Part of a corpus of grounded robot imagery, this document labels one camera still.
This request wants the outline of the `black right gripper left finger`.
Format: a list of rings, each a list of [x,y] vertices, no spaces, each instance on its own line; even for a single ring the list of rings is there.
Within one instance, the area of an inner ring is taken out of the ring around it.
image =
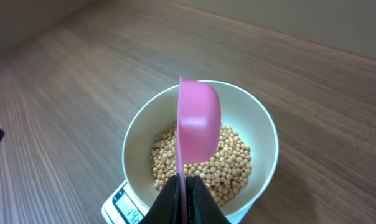
[[[171,176],[139,224],[180,224],[180,187],[179,174]]]

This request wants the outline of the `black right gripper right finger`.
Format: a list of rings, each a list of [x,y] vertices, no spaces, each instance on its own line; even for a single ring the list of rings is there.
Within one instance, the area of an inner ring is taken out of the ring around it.
[[[199,176],[186,177],[189,224],[230,224]]]

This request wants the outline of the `pink measuring scoop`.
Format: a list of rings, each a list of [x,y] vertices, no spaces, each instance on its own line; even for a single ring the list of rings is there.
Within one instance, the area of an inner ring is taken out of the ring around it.
[[[181,221],[188,222],[185,164],[209,160],[219,141],[221,106],[215,89],[206,82],[179,79],[176,132],[176,173],[181,182]]]

